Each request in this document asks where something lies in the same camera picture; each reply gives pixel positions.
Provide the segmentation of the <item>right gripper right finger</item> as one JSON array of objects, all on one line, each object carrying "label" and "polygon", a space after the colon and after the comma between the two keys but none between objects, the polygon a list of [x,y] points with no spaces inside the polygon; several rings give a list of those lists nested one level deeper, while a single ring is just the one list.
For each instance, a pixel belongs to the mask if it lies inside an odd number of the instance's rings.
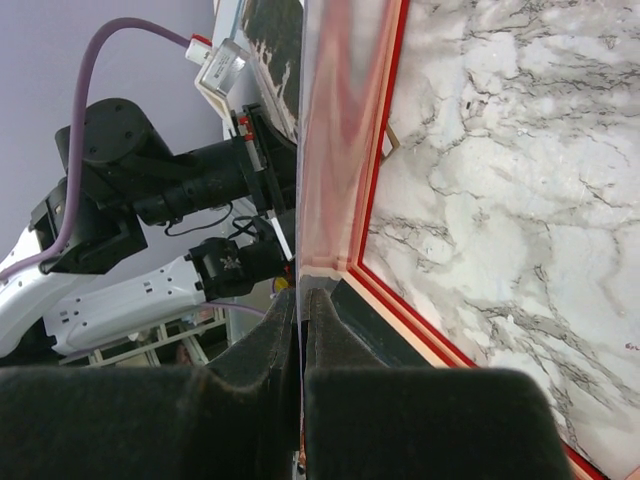
[{"label": "right gripper right finger", "polygon": [[311,479],[568,479],[541,389],[493,368],[389,367],[312,289],[304,380]]}]

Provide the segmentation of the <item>clear acrylic frame sheet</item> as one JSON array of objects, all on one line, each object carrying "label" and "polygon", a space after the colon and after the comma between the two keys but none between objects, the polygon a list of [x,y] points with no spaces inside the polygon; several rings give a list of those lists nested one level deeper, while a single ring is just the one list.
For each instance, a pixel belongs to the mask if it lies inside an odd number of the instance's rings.
[{"label": "clear acrylic frame sheet", "polygon": [[336,314],[359,257],[389,117],[406,1],[308,1],[303,12],[297,181],[301,385],[313,370],[380,368]]}]

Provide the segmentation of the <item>red wooden picture frame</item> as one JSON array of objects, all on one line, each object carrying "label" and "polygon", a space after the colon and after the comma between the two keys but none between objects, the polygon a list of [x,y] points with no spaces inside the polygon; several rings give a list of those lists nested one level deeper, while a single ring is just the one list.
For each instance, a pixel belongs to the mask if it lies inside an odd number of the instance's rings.
[{"label": "red wooden picture frame", "polygon": [[639,472],[639,5],[406,1],[347,282],[435,366],[545,392],[581,479]]}]

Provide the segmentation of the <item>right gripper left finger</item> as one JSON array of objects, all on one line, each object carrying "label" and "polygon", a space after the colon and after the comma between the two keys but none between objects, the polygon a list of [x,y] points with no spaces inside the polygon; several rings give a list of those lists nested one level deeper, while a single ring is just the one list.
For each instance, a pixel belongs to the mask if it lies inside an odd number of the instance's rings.
[{"label": "right gripper left finger", "polygon": [[5,479],[288,479],[296,295],[205,366],[1,372]]}]

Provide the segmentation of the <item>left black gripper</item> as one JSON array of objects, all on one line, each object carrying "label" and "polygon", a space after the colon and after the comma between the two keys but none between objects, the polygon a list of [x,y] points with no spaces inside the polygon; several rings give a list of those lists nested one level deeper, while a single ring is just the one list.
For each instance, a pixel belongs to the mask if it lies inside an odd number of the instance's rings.
[{"label": "left black gripper", "polygon": [[297,145],[271,123],[257,103],[231,115],[239,165],[256,214],[261,240],[276,243],[288,263],[296,256]]}]

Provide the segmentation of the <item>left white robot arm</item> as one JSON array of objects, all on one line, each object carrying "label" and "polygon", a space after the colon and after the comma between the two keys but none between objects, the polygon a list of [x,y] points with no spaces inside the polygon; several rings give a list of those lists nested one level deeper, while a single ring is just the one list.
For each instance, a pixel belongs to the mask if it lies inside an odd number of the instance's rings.
[{"label": "left white robot arm", "polygon": [[[52,258],[1,284],[1,361],[46,362],[109,344],[203,304],[243,296],[288,273],[295,255],[296,147],[257,104],[232,115],[225,141],[173,154],[133,102],[88,107],[79,205],[70,238]],[[170,231],[188,215],[255,215],[167,265],[120,284],[79,288],[143,251],[147,226]]]}]

